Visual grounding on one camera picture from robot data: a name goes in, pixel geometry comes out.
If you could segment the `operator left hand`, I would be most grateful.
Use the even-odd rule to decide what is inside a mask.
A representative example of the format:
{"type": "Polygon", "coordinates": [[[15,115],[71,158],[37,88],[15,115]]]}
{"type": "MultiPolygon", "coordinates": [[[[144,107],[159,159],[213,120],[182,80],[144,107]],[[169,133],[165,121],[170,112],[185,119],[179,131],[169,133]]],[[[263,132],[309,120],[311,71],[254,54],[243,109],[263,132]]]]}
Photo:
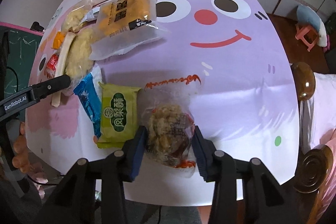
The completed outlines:
{"type": "Polygon", "coordinates": [[[25,123],[21,122],[19,126],[19,136],[13,144],[15,156],[12,159],[12,164],[22,173],[29,173],[32,169],[29,161],[29,149],[26,141],[26,127],[25,123]]]}

